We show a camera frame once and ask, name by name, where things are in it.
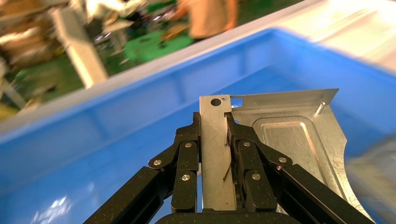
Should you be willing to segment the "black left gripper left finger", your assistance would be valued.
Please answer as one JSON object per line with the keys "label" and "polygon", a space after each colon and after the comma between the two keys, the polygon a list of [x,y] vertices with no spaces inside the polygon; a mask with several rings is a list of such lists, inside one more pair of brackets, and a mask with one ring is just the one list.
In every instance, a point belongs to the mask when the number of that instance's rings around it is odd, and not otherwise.
{"label": "black left gripper left finger", "polygon": [[171,198],[171,214],[159,224],[184,224],[197,213],[201,117],[176,130],[173,144],[152,158],[86,221],[87,224],[148,224],[164,200]]}

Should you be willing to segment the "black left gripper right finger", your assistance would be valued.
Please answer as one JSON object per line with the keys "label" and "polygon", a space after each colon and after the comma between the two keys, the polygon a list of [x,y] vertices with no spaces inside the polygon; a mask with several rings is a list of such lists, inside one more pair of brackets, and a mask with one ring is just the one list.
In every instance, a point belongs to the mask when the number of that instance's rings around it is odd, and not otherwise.
{"label": "black left gripper right finger", "polygon": [[265,224],[369,224],[371,220],[292,159],[225,114],[242,206]]}

